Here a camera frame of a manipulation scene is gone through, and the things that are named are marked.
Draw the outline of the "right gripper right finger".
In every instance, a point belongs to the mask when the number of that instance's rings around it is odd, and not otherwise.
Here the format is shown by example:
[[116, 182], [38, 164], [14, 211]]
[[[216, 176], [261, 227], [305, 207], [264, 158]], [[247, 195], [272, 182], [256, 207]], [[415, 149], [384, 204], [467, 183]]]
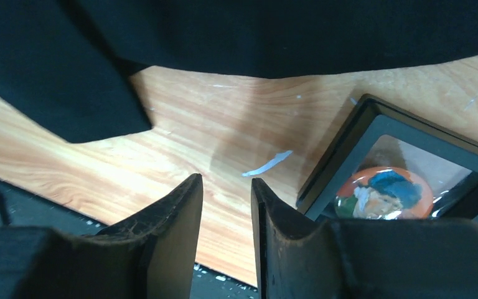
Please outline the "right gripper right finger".
[[478, 298], [478, 224], [314, 222], [260, 178], [251, 214], [261, 298]]

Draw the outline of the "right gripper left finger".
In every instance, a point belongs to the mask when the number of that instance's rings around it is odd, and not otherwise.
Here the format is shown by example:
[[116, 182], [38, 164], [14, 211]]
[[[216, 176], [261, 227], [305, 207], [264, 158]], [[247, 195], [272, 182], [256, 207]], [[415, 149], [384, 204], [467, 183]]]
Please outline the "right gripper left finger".
[[0, 227], [0, 298], [188, 298], [203, 179], [95, 235], [52, 227]]

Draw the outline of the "orange round brooch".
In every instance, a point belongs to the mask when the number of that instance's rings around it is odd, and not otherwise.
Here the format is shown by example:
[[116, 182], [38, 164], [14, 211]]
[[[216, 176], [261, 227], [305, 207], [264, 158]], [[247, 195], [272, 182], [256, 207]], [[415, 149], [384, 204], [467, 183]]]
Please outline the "orange round brooch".
[[341, 218], [424, 219], [433, 208], [433, 192], [411, 171], [377, 166], [349, 177], [332, 205]]

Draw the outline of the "black square frame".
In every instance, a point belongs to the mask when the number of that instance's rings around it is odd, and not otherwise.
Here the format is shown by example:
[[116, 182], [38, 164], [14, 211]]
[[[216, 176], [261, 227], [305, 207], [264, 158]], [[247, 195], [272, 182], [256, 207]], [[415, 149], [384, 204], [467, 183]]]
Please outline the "black square frame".
[[425, 219], [478, 222], [478, 143], [370, 95], [357, 102], [300, 190], [299, 212], [314, 221], [341, 218], [332, 205], [337, 191], [377, 166], [406, 169], [429, 184], [433, 208]]

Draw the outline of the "black printed t-shirt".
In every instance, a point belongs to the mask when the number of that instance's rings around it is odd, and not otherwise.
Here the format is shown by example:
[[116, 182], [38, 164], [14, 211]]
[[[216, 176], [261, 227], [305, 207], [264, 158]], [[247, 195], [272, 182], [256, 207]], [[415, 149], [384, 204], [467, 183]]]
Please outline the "black printed t-shirt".
[[286, 78], [478, 55], [478, 1], [0, 1], [0, 97], [71, 143], [152, 128], [150, 66]]

